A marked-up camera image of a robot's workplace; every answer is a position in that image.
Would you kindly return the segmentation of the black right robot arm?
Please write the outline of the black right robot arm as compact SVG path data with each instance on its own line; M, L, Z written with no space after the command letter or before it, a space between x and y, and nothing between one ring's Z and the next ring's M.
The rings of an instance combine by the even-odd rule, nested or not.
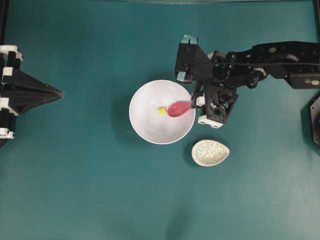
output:
M285 80L293 89L318 89L320 45L285 41L206 54L196 37L186 35L178 45L174 71L178 82L195 82L191 108L201 110L198 123L220 128L238 99L237 89L254 89L267 76Z

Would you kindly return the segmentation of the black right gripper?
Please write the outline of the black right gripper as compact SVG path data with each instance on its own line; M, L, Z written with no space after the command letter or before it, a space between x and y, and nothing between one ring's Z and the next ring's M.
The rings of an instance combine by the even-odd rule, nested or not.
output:
M208 56L198 45L198 38L184 35L178 45L175 77L178 82L191 83L192 109L200 109L198 123L220 128L228 121L238 99L240 54L214 51Z

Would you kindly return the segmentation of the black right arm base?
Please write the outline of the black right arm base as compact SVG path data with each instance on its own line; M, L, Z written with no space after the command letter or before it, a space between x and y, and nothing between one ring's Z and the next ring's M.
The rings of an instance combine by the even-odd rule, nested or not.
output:
M303 140L314 150L320 149L320 93L313 96L300 111Z

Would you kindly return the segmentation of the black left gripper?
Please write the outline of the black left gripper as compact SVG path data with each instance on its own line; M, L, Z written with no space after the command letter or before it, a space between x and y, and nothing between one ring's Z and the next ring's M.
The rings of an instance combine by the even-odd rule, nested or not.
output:
M17 116L64 98L63 92L20 71L23 54L16 45L0 46L0 145L15 138ZM11 83L5 82L11 77ZM15 87L53 93L40 98L13 97Z

